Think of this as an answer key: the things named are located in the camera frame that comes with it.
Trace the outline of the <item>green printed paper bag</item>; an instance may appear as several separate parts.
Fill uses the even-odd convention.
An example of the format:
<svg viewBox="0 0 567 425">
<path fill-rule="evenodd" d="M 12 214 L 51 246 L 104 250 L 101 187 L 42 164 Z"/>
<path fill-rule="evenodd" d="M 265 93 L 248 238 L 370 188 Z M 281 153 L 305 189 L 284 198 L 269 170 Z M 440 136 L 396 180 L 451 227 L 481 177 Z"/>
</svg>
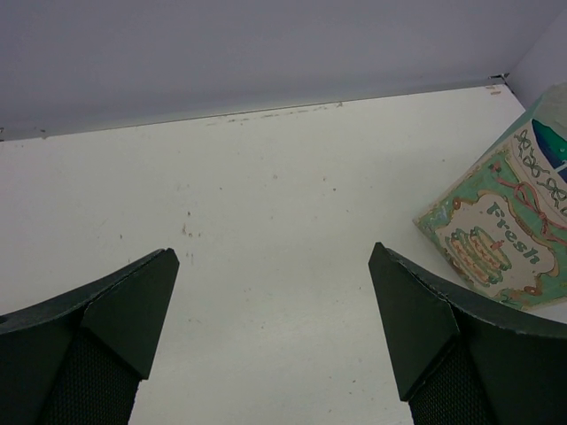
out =
<svg viewBox="0 0 567 425">
<path fill-rule="evenodd" d="M 566 181 L 532 120 L 566 140 L 566 86 L 547 89 L 414 223 L 464 284 L 530 311 L 566 300 Z"/>
</svg>

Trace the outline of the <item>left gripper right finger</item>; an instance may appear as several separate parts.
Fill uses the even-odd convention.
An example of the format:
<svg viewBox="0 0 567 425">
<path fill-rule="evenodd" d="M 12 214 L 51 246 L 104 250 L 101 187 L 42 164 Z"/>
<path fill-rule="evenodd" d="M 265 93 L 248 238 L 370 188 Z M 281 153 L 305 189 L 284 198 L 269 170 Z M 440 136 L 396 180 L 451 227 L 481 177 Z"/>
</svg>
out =
<svg viewBox="0 0 567 425">
<path fill-rule="evenodd" d="M 400 400 L 415 424 L 564 424 L 566 326 L 376 243 L 369 259 Z"/>
</svg>

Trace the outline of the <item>green mint snack packet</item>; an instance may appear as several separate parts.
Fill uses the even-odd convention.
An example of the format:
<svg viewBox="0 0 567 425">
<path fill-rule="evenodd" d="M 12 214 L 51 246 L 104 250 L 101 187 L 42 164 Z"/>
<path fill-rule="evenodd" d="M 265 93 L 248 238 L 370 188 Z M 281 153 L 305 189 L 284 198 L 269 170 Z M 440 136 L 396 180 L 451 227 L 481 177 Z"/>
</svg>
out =
<svg viewBox="0 0 567 425">
<path fill-rule="evenodd" d="M 556 131 L 537 120 L 532 120 L 536 142 L 552 168 L 566 181 L 566 140 Z"/>
</svg>

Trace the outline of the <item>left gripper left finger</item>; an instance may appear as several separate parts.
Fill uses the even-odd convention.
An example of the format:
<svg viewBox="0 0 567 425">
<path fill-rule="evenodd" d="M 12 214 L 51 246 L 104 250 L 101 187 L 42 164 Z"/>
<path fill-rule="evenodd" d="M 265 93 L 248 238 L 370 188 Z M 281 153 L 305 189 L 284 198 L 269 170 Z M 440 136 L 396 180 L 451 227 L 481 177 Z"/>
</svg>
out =
<svg viewBox="0 0 567 425">
<path fill-rule="evenodd" d="M 178 274 L 161 249 L 1 317 L 3 424 L 126 424 Z"/>
</svg>

